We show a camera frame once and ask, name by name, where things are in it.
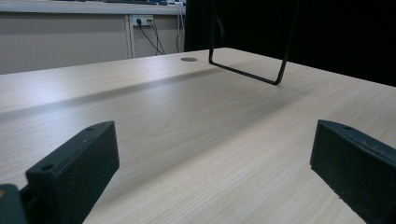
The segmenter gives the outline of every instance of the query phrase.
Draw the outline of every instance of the wooden table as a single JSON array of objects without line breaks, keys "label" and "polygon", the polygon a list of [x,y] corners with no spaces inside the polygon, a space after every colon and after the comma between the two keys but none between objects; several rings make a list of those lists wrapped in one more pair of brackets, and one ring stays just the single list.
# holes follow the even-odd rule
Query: wooden table
[{"label": "wooden table", "polygon": [[[192,57],[196,62],[180,59]],[[318,119],[396,146],[396,89],[288,63],[280,86],[186,52],[0,76],[0,183],[115,120],[120,169],[85,223],[363,223],[310,169]],[[217,49],[277,75],[279,60]]]}]

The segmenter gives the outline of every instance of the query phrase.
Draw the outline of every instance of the socket strip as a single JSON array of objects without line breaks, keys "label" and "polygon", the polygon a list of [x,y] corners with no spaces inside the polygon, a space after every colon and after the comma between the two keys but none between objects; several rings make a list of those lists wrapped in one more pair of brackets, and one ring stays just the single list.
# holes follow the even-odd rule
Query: socket strip
[{"label": "socket strip", "polygon": [[153,21],[153,16],[152,15],[133,15],[132,20],[133,20],[133,25],[138,26],[139,24],[137,23],[137,20],[142,21],[142,26],[150,26],[151,22]]}]

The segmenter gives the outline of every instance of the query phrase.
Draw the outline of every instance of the power outlet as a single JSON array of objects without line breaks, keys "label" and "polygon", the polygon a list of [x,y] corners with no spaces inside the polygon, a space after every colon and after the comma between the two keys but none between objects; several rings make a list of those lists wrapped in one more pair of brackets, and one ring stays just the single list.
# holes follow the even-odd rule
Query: power outlet
[{"label": "power outlet", "polygon": [[142,21],[142,26],[150,26],[151,22],[153,21],[153,16],[152,15],[133,15],[132,20],[134,21],[134,26],[138,26],[139,24],[137,23],[137,20]]}]

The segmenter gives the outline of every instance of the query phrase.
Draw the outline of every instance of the light wood grain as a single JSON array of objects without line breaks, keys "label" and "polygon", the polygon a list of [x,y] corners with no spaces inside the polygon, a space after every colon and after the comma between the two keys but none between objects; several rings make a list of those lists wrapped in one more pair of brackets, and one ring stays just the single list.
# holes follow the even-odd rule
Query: light wood grain
[{"label": "light wood grain", "polygon": [[[194,57],[197,62],[182,62]],[[0,76],[0,183],[115,120],[120,169],[85,223],[363,223],[309,165],[318,119],[396,146],[396,89],[288,63],[280,86],[208,52]],[[279,61],[215,59],[275,76]]]}]

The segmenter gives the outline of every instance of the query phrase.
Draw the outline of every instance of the dark background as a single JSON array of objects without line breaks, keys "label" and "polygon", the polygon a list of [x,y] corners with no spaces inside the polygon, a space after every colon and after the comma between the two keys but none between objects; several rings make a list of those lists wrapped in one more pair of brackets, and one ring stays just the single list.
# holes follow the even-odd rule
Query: dark background
[{"label": "dark background", "polygon": [[[225,39],[216,47],[282,58],[296,0],[217,4]],[[188,1],[185,51],[209,48],[211,9],[212,0]],[[395,15],[390,0],[301,0],[289,61],[396,87]]]}]

